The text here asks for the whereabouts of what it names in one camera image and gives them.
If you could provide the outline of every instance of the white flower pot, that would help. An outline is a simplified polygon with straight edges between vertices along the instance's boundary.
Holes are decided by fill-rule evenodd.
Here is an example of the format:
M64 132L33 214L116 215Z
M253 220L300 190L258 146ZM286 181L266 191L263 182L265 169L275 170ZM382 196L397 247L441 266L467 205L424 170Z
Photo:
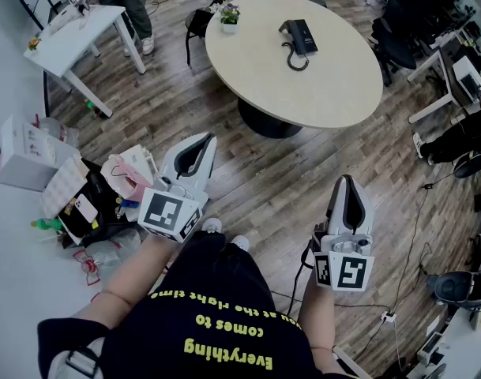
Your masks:
M237 27L239 24L223 24L223 31L227 34L235 34L237 32Z

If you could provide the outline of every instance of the white sneaker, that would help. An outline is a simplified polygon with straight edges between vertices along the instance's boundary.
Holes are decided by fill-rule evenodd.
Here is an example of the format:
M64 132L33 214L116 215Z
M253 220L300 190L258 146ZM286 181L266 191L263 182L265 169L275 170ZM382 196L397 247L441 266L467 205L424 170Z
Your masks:
M223 224L216 218L208 218L201 227L201 229L207 233L220 233L222 228Z
M249 252L249 239L246 236L236 236L231 243L236 244L240 249Z
M140 42L140 38L138 38L138 35L135 33L133 36L133 43L135 44L135 47L137 47L137 44ZM130 56L130 51L128 51L128 48L124 46L124 56L127 58Z
M423 139L421 139L421 136L416 132L412 135L412 141L414 142L415 150L417 151L417 156L419 156L420 159L423 158L421 155L421 146L423 146Z
M142 40L142 53L150 54L154 50L154 35Z

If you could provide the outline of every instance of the power strip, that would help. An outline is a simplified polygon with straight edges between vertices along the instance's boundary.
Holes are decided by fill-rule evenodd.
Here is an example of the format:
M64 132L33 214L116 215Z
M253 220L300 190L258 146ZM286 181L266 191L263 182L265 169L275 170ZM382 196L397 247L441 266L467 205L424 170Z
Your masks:
M395 319L396 319L396 314L390 314L388 312L384 312L382 315L381 315L381 320L382 321L387 321L388 323L394 323L395 322Z

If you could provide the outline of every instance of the beige tabletop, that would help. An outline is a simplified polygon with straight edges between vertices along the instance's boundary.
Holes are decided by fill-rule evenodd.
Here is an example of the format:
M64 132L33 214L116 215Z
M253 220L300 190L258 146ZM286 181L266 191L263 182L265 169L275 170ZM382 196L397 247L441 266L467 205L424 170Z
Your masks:
M346 20L308 0L234 0L235 34L222 31L216 14L207 27L210 61L223 82L253 107L300 126L354 125L371 115L382 95L381 69L366 40ZM304 19L319 52L302 72L287 66L286 20ZM293 55L301 66L304 57Z

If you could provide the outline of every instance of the coiled phone cord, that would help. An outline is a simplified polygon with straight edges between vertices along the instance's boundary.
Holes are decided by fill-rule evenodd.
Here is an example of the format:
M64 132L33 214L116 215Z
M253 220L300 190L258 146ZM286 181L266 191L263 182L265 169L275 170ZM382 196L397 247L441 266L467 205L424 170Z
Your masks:
M303 65L302 67L296 67L291 63L291 57L295 53L295 45L293 45L291 42L284 42L281 46L282 47L289 47L289 49L291 49L291 51L289 52L289 55L287 57L287 65L291 69L296 70L297 72L301 72L302 70L305 70L307 68L307 66L309 65L309 59L305 54L303 54L303 56L305 56L305 65Z

